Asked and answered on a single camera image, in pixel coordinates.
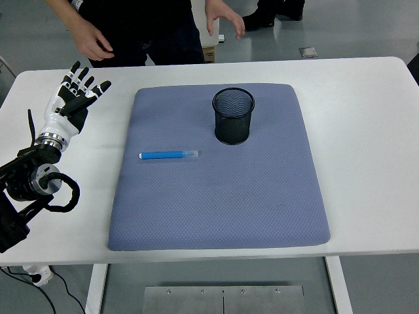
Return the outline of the person's right hand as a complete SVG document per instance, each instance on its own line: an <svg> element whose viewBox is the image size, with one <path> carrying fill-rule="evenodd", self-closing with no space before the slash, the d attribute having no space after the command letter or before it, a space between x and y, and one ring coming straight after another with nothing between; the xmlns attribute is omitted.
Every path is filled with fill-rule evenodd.
<svg viewBox="0 0 419 314"><path fill-rule="evenodd" d="M78 51L94 61L113 58L113 48L101 31L83 18L77 18L68 26Z"/></svg>

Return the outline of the person's left hand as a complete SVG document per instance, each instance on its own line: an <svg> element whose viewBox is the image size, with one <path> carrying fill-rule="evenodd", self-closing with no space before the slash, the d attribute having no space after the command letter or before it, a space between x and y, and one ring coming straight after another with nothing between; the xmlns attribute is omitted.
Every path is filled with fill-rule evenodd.
<svg viewBox="0 0 419 314"><path fill-rule="evenodd" d="M210 36L213 35L213 23L218 18L228 20L235 29L236 40L239 41L246 32L246 27L242 17L234 12L222 0L205 0L206 28Z"/></svg>

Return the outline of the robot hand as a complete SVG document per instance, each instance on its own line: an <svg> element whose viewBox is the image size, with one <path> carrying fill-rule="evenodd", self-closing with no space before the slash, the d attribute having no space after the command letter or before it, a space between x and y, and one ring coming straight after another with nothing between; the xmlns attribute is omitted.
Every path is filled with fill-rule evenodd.
<svg viewBox="0 0 419 314"><path fill-rule="evenodd" d="M80 69L80 66L81 63L76 61L52 94L41 134L53 133L67 141L79 134L84 127L89 106L111 86L108 80L95 85L94 77L88 76L89 68Z"/></svg>

